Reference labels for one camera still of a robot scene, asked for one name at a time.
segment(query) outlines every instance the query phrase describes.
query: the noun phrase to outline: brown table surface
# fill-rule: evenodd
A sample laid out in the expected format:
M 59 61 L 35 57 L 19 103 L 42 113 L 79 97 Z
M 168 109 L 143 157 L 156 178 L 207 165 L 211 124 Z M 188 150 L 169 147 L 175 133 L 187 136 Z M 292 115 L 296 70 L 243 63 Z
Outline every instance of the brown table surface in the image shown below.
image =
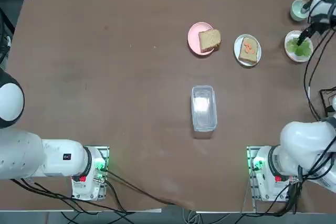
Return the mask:
M 149 193 L 189 209 L 239 212 L 246 146 L 279 144 L 287 123 L 313 120 L 302 85 L 305 64 L 293 63 L 283 49 L 285 35 L 307 25 L 289 18 L 293 1 L 25 0 L 8 65 L 26 95 L 16 127 L 41 138 L 109 145 L 110 169 Z M 222 35 L 219 51 L 205 59 L 187 46 L 189 28 L 200 21 Z M 241 34 L 262 46 L 254 68 L 241 67 L 233 55 Z M 317 106 L 317 91 L 335 85 L 331 50 L 312 84 Z M 214 88 L 217 100 L 209 140 L 192 136 L 190 94 L 202 84 Z M 71 192 L 69 178 L 38 181 Z M 335 194 L 306 184 L 299 211 L 336 212 Z M 6 198 L 0 209 L 68 209 L 10 181 L 0 185 Z M 115 186 L 126 209 L 162 206 Z M 101 204 L 115 207 L 111 194 Z M 253 211 L 250 190 L 244 211 Z

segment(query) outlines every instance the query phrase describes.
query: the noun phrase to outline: clear plastic box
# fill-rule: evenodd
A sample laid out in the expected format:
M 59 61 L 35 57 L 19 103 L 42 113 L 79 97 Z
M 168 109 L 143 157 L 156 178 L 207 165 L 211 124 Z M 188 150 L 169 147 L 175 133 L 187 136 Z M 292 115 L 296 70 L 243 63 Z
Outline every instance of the clear plastic box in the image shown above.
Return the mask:
M 193 87 L 191 92 L 191 113 L 194 131 L 209 132 L 216 129 L 216 99 L 215 91 L 211 86 Z

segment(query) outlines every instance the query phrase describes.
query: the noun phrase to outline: toast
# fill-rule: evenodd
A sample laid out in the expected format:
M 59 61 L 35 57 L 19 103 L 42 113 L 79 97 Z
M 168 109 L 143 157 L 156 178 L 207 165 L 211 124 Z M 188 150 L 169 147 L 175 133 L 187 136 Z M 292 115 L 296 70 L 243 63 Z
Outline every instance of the toast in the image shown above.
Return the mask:
M 257 63 L 258 43 L 255 39 L 245 37 L 238 59 L 246 63 Z
M 221 43 L 221 34 L 216 29 L 209 29 L 198 33 L 201 52 L 209 52 L 218 48 Z

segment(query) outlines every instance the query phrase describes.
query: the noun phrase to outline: wire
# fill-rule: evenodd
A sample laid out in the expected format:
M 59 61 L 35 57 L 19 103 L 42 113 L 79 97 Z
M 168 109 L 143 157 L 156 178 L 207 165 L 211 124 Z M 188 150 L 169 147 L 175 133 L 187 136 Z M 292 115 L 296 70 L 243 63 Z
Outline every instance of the wire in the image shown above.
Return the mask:
M 74 216 L 72 220 L 75 220 L 80 214 L 81 214 L 81 212 L 79 212 L 78 214 L 76 214 L 76 216 Z
M 61 214 L 63 215 L 64 218 L 66 218 L 66 219 L 69 221 L 69 223 L 79 224 L 78 222 L 75 222 L 75 221 L 74 221 L 75 218 L 73 218 L 73 219 L 71 220 L 71 219 L 68 218 L 63 212 L 61 212 Z
M 182 217 L 184 220 L 185 224 L 199 224 L 200 220 L 201 220 L 201 215 L 198 214 L 196 211 L 190 211 L 188 214 L 188 220 L 185 219 L 184 216 L 184 209 L 182 208 Z
M 334 36 L 335 33 L 336 33 L 336 31 L 334 31 L 334 32 L 331 34 L 331 36 L 330 36 L 329 39 L 327 40 L 326 44 L 325 44 L 324 47 L 322 48 L 320 57 L 319 57 L 318 61 L 316 62 L 316 65 L 315 65 L 315 67 L 314 67 L 314 69 L 313 69 L 313 72 L 311 73 L 311 76 L 310 76 L 310 78 L 309 78 L 309 82 L 308 82 L 308 86 L 309 86 L 309 87 L 310 87 L 310 84 L 311 84 L 311 80 L 313 79 L 314 73 L 315 73 L 315 71 L 316 71 L 316 69 L 317 69 L 317 66 L 318 66 L 319 63 L 320 63 L 320 60 L 321 60 L 322 55 L 323 55 L 323 53 L 324 53 L 324 50 L 326 49 L 326 47 L 327 47 L 329 41 L 331 40 L 331 38 Z
M 32 190 L 36 190 L 36 191 L 39 191 L 39 192 L 42 192 L 42 193 L 45 193 L 45 192 L 47 192 L 47 193 L 50 193 L 50 194 L 52 194 L 52 195 L 54 195 L 55 197 L 57 197 L 58 198 L 58 196 L 63 196 L 63 195 L 59 195 L 59 194 L 54 194 L 54 193 L 52 193 L 51 191 L 49 191 L 48 189 L 46 189 L 45 187 L 43 187 L 42 185 L 40 185 L 40 184 L 38 184 L 38 183 L 36 183 L 36 185 L 37 186 L 39 186 L 39 187 L 41 187 L 43 190 L 40 190 L 40 189 L 38 189 L 38 188 L 36 188 L 36 187 L 34 187 L 34 186 L 32 186 L 32 185 L 30 185 L 27 181 L 25 181 L 23 178 L 21 179 L 21 181 L 27 186 L 27 187 L 29 187 L 30 189 L 32 189 Z M 65 204 L 67 204 L 69 207 L 71 207 L 74 211 L 76 211 L 76 212 L 80 212 L 79 210 L 77 210 L 75 207 L 73 207 L 71 204 L 69 204 L 68 202 L 66 202 L 64 199 L 60 199 L 61 201 L 63 201 Z M 75 201 L 72 201 L 71 200 L 71 202 L 73 202 L 74 204 L 76 204 L 81 210 L 82 210 L 82 212 L 85 212 L 86 214 L 89 214 L 89 215 L 92 215 L 93 213 L 90 213 L 90 212 L 86 212 L 77 202 L 75 202 Z
M 116 219 L 116 220 L 113 220 L 113 221 L 111 221 L 111 222 L 109 222 L 109 223 L 106 223 L 106 224 L 112 224 L 112 223 L 115 223 L 115 222 L 117 222 L 118 220 L 120 220 L 120 219 L 122 219 L 123 217 L 120 217 L 120 218 L 118 218 L 118 219 Z
M 321 40 L 321 41 L 318 43 L 318 45 L 315 47 L 313 53 L 311 54 L 311 56 L 310 56 L 310 58 L 309 58 L 309 60 L 308 60 L 308 62 L 307 62 L 306 69 L 304 70 L 304 74 L 303 74 L 303 88 L 304 88 L 304 90 L 305 90 L 304 92 L 305 92 L 305 94 L 306 94 L 306 98 L 307 98 L 307 100 L 308 100 L 309 109 L 310 109 L 310 111 L 311 111 L 311 113 L 312 113 L 312 115 L 314 116 L 314 118 L 315 118 L 316 121 L 321 120 L 321 117 L 320 117 L 320 115 L 316 112 L 316 110 L 315 110 L 313 104 L 312 104 L 311 101 L 310 101 L 310 95 L 308 95 L 307 85 L 306 85 L 306 76 L 307 76 L 307 71 L 308 71 L 308 67 L 309 67 L 309 63 L 310 63 L 311 59 L 313 58 L 313 56 L 314 56 L 315 52 L 317 51 L 317 49 L 321 46 L 321 44 L 323 43 L 323 41 L 326 39 L 326 37 L 327 37 L 327 35 L 329 34 L 329 32 L 330 32 L 330 30 L 328 30 L 328 31 L 326 32 L 326 34 L 324 35 L 324 37 L 322 38 L 322 40 Z
M 129 182 L 126 181 L 125 179 L 119 177 L 117 174 L 115 174 L 115 173 L 113 173 L 113 172 L 110 172 L 109 170 L 101 169 L 101 171 L 103 171 L 103 172 L 107 172 L 107 173 L 111 174 L 112 176 L 116 177 L 117 179 L 121 180 L 121 181 L 124 182 L 126 185 L 128 185 L 129 187 L 131 187 L 133 190 L 135 190 L 135 191 L 137 191 L 137 192 L 139 192 L 139 193 L 142 193 L 142 194 L 144 194 L 144 195 L 146 195 L 146 196 L 148 196 L 148 197 L 150 197 L 150 198 L 156 200 L 157 202 L 160 202 L 160 203 L 163 203 L 163 204 L 166 204 L 166 205 L 175 205 L 175 204 L 173 204 L 173 203 L 171 203 L 171 202 L 168 202 L 168 201 L 165 201 L 165 200 L 161 200 L 161 199 L 158 199 L 158 198 L 154 197 L 153 195 L 151 195 L 151 194 L 145 192 L 144 190 L 141 190 L 139 187 L 136 187 L 135 185 L 129 183 Z
M 111 190 L 112 190 L 112 192 L 114 194 L 115 200 L 116 200 L 116 202 L 117 202 L 117 204 L 119 206 L 119 209 L 122 210 L 124 213 L 127 213 L 127 211 L 122 207 L 122 205 L 120 203 L 120 200 L 118 198 L 117 192 L 115 191 L 113 185 L 109 181 L 107 181 L 107 180 L 105 180 L 105 183 L 111 188 Z
M 227 214 L 221 218 L 219 218 L 218 220 L 215 220 L 213 222 L 210 222 L 209 224 L 217 224 L 217 223 L 220 223 L 222 220 L 226 219 L 230 214 Z
M 15 179 L 11 179 L 11 181 L 13 181 L 14 183 L 16 183 L 18 186 L 20 186 L 21 188 L 27 190 L 27 191 L 30 191 L 32 193 L 36 193 L 36 194 L 39 194 L 39 195 L 43 195 L 43 196 L 46 196 L 46 197 L 49 197 L 49 198 L 54 198 L 54 199 L 63 199 L 63 200 L 70 200 L 70 201 L 80 201 L 80 202 L 84 202 L 86 204 L 89 204 L 89 205 L 93 205 L 93 206 L 96 206 L 96 207 L 101 207 L 101 208 L 104 208 L 104 209 L 108 209 L 108 210 L 112 210 L 112 211 L 115 211 L 117 215 L 119 215 L 120 217 L 123 217 L 126 221 L 128 221 L 130 224 L 134 224 L 132 221 L 130 221 L 128 218 L 126 218 L 125 216 L 126 215 L 122 215 L 122 212 L 117 210 L 117 209 L 114 209 L 114 208 L 111 208 L 111 207 L 107 207 L 107 206 L 104 206 L 104 205 L 100 205 L 100 204 L 96 204 L 96 203 L 93 203 L 93 202 L 90 202 L 90 201 L 86 201 L 86 200 L 81 200 L 81 199 L 77 199 L 77 198 L 69 198 L 69 197 L 66 197 L 62 194 L 56 194 L 56 195 L 59 195 L 59 196 L 54 196 L 53 194 L 50 194 L 50 193 L 43 193 L 43 192 L 40 192 L 38 188 L 35 188 L 33 186 L 31 187 L 27 187 L 25 185 L 22 185 L 20 182 L 18 182 L 17 180 Z

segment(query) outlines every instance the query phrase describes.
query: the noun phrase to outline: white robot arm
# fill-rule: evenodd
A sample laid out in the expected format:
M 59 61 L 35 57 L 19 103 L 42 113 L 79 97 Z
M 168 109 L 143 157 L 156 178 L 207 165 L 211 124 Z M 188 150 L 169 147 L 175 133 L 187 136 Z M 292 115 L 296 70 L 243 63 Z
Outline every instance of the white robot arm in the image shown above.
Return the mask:
M 103 178 L 109 148 L 82 146 L 72 140 L 42 140 L 13 129 L 22 115 L 24 93 L 19 83 L 0 69 L 0 179 L 71 176 L 72 195 L 81 200 L 106 197 Z
M 301 9 L 302 13 L 309 12 L 310 26 L 300 34 L 298 45 L 318 32 L 321 35 L 336 26 L 336 0 L 310 0 Z
M 302 31 L 298 45 L 315 32 L 321 35 L 336 27 L 336 0 L 310 0 L 301 10 L 309 12 L 310 26 Z M 332 144 L 311 174 L 312 166 L 336 136 L 336 115 L 327 121 L 314 123 L 291 122 L 280 135 L 279 146 L 263 146 L 251 164 L 258 182 L 260 198 L 264 201 L 285 201 L 291 178 L 306 175 L 315 182 L 336 193 L 336 144 Z

